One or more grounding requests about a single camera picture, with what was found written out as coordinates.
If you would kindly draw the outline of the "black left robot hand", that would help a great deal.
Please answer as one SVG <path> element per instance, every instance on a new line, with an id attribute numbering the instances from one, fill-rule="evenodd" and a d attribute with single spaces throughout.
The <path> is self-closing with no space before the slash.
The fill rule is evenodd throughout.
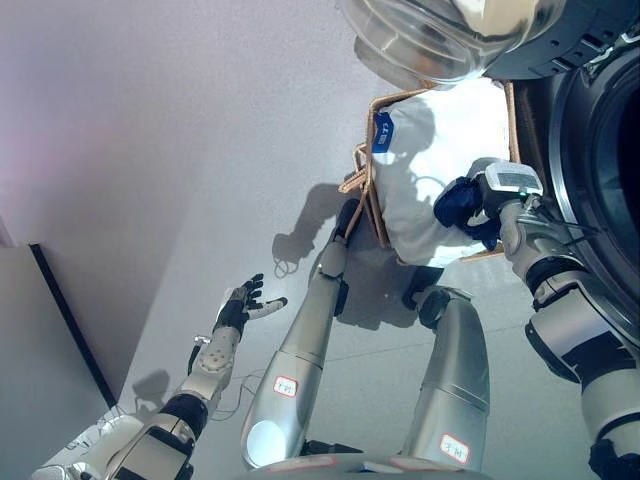
<path id="1" fill-rule="evenodd" d="M 248 321 L 271 315 L 288 304 L 286 297 L 261 301 L 263 285 L 264 275 L 258 273 L 232 289 L 217 315 L 214 329 L 233 327 L 242 334 Z"/>

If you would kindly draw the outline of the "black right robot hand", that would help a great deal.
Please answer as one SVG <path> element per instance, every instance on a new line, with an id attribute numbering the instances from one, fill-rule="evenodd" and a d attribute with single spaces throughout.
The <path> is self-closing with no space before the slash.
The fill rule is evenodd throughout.
<path id="1" fill-rule="evenodd" d="M 493 251 L 499 241 L 499 214 L 504 204 L 514 200 L 524 202 L 529 196 L 544 193 L 542 182 L 535 170 L 521 163 L 493 157 L 477 159 L 471 165 L 467 178 L 470 180 L 470 217 L 483 223 L 467 225 L 483 246 Z"/>

